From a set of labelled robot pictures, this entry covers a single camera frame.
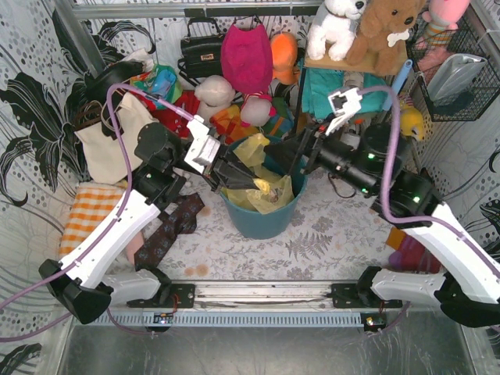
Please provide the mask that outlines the yellow plastic trash bag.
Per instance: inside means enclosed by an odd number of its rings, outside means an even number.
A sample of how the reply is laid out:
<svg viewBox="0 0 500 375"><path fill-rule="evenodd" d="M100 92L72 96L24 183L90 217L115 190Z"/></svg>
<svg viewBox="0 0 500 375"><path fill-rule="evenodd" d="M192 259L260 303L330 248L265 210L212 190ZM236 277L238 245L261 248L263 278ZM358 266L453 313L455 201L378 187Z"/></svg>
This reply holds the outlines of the yellow plastic trash bag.
<svg viewBox="0 0 500 375"><path fill-rule="evenodd" d="M263 215L273 213L291 203L294 199L292 179L281 176L266 168L264 147L270 144L270 139L263 134L253 134L246 138L234 150L235 155L259 178L260 190L234 190L222 188L222 195L236 206L256 211ZM268 200L271 188L283 188L284 194L276 203Z"/></svg>

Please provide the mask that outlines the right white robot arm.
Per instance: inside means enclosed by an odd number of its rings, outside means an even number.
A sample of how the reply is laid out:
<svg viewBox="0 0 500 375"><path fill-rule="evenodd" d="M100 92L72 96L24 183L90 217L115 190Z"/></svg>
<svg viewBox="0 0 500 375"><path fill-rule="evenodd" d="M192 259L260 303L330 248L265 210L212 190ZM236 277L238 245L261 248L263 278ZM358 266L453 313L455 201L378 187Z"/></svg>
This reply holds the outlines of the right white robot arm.
<svg viewBox="0 0 500 375"><path fill-rule="evenodd" d="M404 168L409 143L398 127L376 124L357 148L322 127L303 130L267 145L265 153L285 171L322 168L366 198L381 218L424 246L443 266L436 274L367 267L358 279L356 300L363 305L402 300L438 307L466 327L499 323L499 264L466 232L425 177Z"/></svg>

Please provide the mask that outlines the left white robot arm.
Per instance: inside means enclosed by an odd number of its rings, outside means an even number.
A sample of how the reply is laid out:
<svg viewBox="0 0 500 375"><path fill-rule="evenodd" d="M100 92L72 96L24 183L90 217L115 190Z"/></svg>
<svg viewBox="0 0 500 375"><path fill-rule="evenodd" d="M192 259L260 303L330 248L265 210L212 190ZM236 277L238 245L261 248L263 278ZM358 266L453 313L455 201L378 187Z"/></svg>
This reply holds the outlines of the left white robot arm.
<svg viewBox="0 0 500 375"><path fill-rule="evenodd" d="M198 120L189 122L193 141L161 123L145 125L134 154L142 161L109 215L70 254L45 260L39 273L47 288L82 324L92 323L111 305L176 305L167 275L148 262L134 273L108 275L116 257L148 223L178 197L186 179L175 169L203 177L214 191L260 189L260 180Z"/></svg>

